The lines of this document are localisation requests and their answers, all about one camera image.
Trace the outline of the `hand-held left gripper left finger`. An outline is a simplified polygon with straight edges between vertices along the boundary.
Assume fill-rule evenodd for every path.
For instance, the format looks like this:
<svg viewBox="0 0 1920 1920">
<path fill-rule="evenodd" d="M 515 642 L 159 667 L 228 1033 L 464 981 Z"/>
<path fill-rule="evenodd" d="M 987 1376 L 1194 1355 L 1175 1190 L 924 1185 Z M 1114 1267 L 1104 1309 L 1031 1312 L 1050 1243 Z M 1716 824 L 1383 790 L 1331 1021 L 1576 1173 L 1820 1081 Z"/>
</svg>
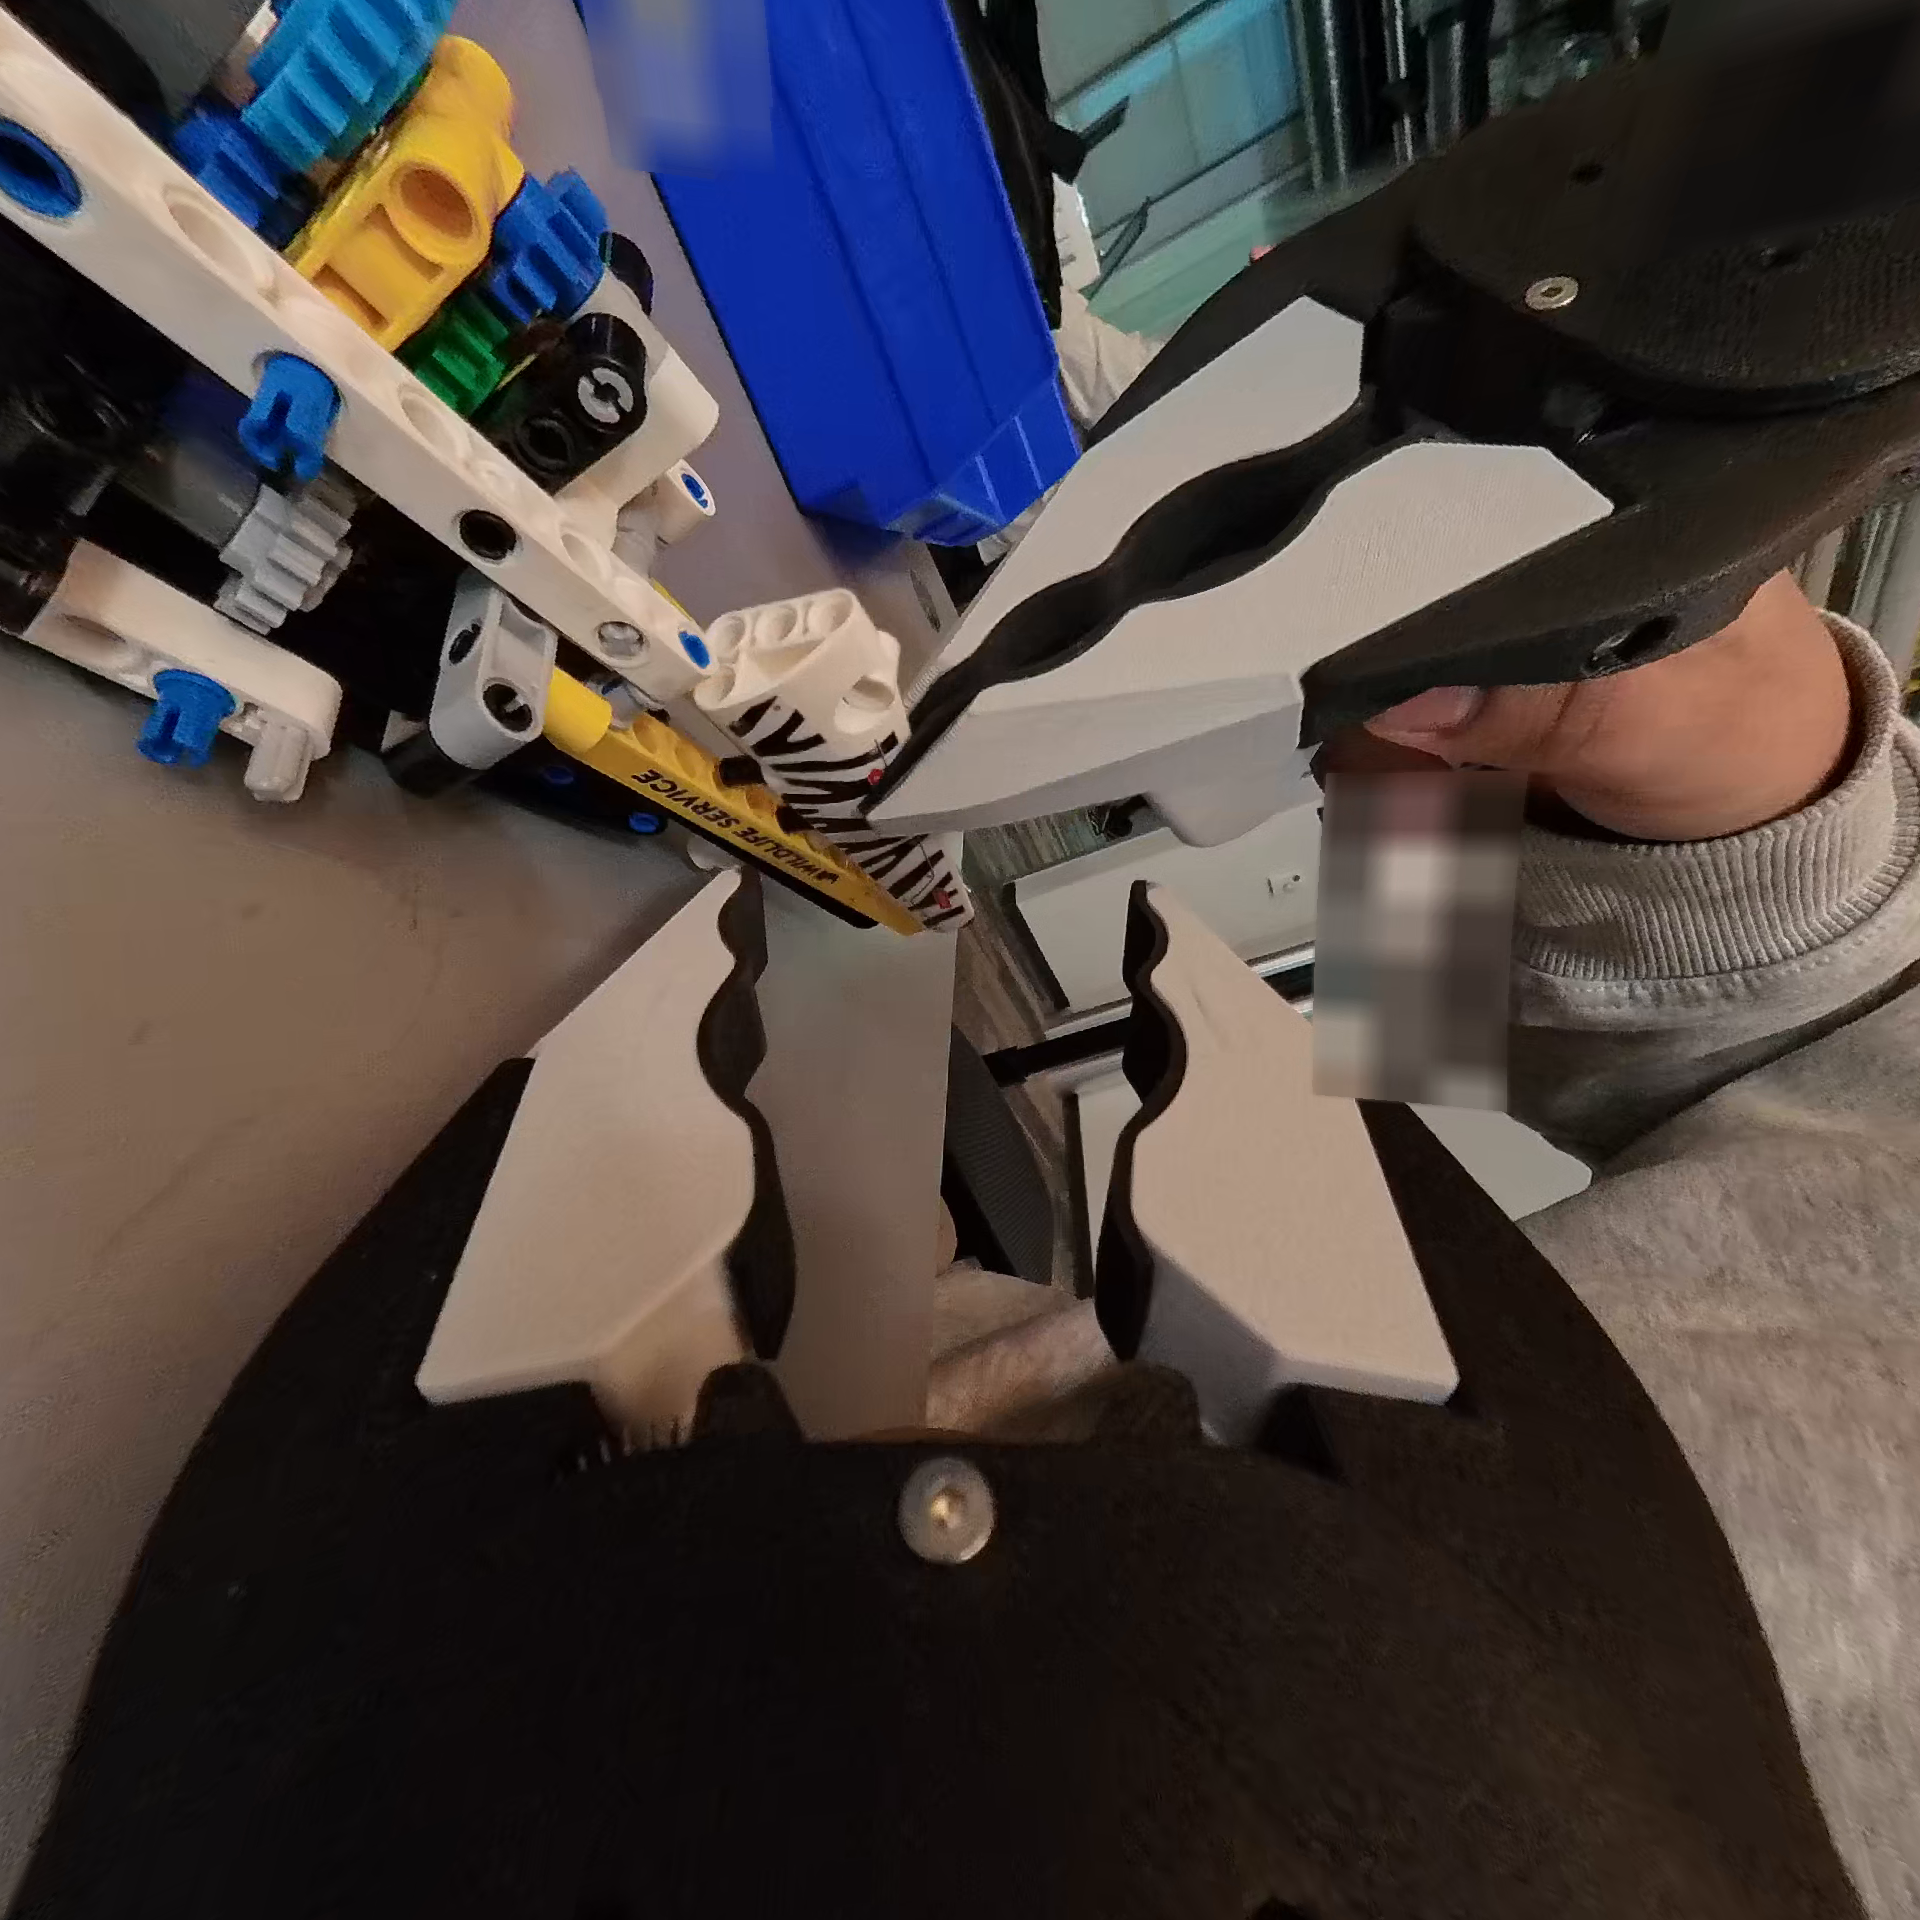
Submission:
<svg viewBox="0 0 1920 1920">
<path fill-rule="evenodd" d="M 798 1248 L 751 1102 L 762 885 L 725 870 L 535 1048 L 415 1388 L 432 1404 L 583 1386 L 695 1406 L 776 1360 Z"/>
</svg>

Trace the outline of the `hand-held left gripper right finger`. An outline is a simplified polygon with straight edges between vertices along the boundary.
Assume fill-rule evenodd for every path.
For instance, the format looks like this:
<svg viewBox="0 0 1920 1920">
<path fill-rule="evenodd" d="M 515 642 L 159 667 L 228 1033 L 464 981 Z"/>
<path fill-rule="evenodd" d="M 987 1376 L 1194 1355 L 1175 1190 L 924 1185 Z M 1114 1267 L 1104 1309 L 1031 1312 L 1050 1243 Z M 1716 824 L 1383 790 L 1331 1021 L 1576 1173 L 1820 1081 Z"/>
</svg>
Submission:
<svg viewBox="0 0 1920 1920">
<path fill-rule="evenodd" d="M 1182 1376 L 1202 1435 L 1253 1444 L 1279 1394 L 1444 1406 L 1458 1370 L 1354 1100 L 1310 1021 L 1165 885 L 1126 902 L 1123 1073 L 1095 1318 Z"/>
</svg>

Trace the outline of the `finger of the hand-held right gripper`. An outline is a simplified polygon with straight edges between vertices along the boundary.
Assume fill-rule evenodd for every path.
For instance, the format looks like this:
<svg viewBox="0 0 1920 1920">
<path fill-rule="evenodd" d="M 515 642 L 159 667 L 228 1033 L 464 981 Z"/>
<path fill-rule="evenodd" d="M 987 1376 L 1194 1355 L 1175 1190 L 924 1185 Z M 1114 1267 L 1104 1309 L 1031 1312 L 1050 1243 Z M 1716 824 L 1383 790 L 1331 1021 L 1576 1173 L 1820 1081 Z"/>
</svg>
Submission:
<svg viewBox="0 0 1920 1920">
<path fill-rule="evenodd" d="M 871 804 L 886 833 L 973 833 L 1144 801 L 1189 845 L 1230 844 L 1306 794 L 1306 676 L 1604 522 L 1614 506 L 1536 445 L 1397 444 L 1290 528 L 1253 533 L 1255 464 L 1164 500 L 1106 563 L 1024 595 L 935 685 L 915 753 Z"/>
<path fill-rule="evenodd" d="M 964 622 L 915 724 L 1071 658 L 1117 613 L 1198 565 L 1223 474 L 1256 481 L 1359 405 L 1363 324 L 1300 297 L 1175 382 L 1070 468 Z"/>
</svg>

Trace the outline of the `zebra striped lego panel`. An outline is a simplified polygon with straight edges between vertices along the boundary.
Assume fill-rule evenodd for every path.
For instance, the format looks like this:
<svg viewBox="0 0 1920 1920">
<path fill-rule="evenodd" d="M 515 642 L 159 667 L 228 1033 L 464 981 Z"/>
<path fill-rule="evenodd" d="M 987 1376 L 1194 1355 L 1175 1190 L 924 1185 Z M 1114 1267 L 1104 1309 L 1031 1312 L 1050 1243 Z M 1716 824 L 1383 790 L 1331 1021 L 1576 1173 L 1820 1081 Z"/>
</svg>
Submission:
<svg viewBox="0 0 1920 1920">
<path fill-rule="evenodd" d="M 719 616 L 690 699 L 798 826 L 919 928 L 973 921 L 957 844 L 875 826 L 868 808 L 908 742 L 898 640 L 851 590 Z"/>
</svg>

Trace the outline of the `lego helicopter model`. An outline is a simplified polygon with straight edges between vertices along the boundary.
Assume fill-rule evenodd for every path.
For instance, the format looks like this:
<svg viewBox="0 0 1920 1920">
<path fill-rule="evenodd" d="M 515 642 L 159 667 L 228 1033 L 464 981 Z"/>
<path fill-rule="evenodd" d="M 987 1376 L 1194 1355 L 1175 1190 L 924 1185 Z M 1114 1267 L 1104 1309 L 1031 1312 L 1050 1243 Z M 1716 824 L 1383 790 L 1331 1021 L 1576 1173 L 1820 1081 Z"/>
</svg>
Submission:
<svg viewBox="0 0 1920 1920">
<path fill-rule="evenodd" d="M 692 704 L 715 403 L 451 5 L 135 12 L 5 5 L 5 633 L 264 803 L 347 734 L 924 932 Z"/>
</svg>

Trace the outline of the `person's right hand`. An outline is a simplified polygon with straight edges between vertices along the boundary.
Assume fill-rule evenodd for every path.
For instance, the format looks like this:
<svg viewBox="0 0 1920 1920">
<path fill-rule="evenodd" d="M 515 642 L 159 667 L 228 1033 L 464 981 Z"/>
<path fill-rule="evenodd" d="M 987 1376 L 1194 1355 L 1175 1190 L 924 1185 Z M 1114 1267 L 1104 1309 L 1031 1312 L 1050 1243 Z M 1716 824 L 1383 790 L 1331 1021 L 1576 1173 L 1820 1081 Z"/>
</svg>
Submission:
<svg viewBox="0 0 1920 1920">
<path fill-rule="evenodd" d="M 1682 654 L 1567 685 L 1434 689 L 1336 736 L 1323 771 L 1496 771 L 1598 833 L 1687 844 L 1820 801 L 1853 746 L 1842 649 L 1779 572 Z"/>
</svg>

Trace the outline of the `blue plastic bin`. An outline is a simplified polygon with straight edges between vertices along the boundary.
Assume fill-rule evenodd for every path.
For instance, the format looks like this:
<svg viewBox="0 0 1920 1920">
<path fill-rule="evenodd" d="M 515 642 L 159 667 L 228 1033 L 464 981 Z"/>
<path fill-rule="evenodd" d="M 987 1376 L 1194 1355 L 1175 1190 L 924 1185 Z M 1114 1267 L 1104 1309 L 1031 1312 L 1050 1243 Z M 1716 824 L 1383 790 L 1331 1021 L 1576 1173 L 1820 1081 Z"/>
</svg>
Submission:
<svg viewBox="0 0 1920 1920">
<path fill-rule="evenodd" d="M 940 2 L 762 24 L 765 139 L 655 193 L 795 502 L 973 546 L 1078 452 L 984 49 Z"/>
</svg>

